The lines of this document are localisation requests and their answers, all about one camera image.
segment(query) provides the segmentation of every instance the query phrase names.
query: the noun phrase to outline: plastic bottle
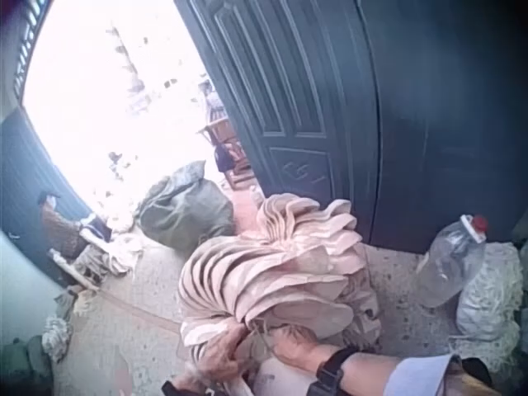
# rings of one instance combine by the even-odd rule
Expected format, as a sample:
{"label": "plastic bottle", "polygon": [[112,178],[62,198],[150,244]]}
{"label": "plastic bottle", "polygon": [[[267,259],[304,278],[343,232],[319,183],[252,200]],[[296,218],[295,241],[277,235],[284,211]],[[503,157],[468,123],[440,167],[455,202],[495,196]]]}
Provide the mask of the plastic bottle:
{"label": "plastic bottle", "polygon": [[442,229],[418,266],[417,301],[436,308],[459,293],[483,265],[488,221],[463,214]]}

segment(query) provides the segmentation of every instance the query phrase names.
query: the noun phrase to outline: sleeve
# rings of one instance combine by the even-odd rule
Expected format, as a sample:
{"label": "sleeve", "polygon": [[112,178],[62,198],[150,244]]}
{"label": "sleeve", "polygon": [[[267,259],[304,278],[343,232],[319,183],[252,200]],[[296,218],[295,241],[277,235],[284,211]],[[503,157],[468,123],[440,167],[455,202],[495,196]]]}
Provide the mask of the sleeve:
{"label": "sleeve", "polygon": [[436,396],[453,355],[412,357],[396,366],[385,385],[383,396],[419,394]]}

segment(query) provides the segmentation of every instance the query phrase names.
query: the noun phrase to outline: wooden furniture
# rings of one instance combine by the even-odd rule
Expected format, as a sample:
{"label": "wooden furniture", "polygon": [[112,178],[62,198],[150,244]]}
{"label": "wooden furniture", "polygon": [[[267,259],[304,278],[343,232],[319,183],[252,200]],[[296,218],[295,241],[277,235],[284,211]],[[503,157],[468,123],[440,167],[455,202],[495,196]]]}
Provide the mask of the wooden furniture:
{"label": "wooden furniture", "polygon": [[242,145],[238,140],[237,133],[229,122],[229,118],[224,117],[215,120],[209,123],[204,129],[200,130],[199,133],[201,133],[213,147],[217,148],[219,145],[223,145],[229,152],[229,155],[233,159],[234,167],[224,172],[224,175],[229,186],[233,190],[239,188],[238,184],[240,182],[245,182],[246,180],[255,177]]}

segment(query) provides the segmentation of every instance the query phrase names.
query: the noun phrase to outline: speckled floor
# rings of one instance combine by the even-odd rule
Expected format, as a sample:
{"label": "speckled floor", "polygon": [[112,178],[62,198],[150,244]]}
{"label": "speckled floor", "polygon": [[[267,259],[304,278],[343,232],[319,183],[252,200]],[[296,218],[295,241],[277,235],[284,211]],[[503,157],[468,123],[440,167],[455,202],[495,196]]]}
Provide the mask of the speckled floor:
{"label": "speckled floor", "polygon": [[[147,244],[133,276],[108,279],[89,312],[73,317],[68,355],[55,366],[55,395],[159,395],[163,381],[183,370],[176,290],[185,258],[152,241]],[[425,310],[412,296],[421,256],[365,249],[381,308],[379,352],[447,352],[447,336],[456,333],[452,306]]]}

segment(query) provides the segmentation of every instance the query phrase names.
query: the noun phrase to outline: pleated beige fabric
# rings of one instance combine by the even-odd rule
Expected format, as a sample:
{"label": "pleated beige fabric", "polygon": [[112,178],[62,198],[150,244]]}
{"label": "pleated beige fabric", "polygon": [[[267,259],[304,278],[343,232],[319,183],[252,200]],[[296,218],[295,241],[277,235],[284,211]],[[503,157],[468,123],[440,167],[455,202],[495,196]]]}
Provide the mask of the pleated beige fabric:
{"label": "pleated beige fabric", "polygon": [[319,338],[346,330],[348,340],[374,343],[378,303],[350,212],[347,200],[320,210],[309,198],[274,195],[257,213],[258,231],[200,245],[178,288],[184,344],[198,347],[236,323],[254,328],[262,320],[300,324]]}

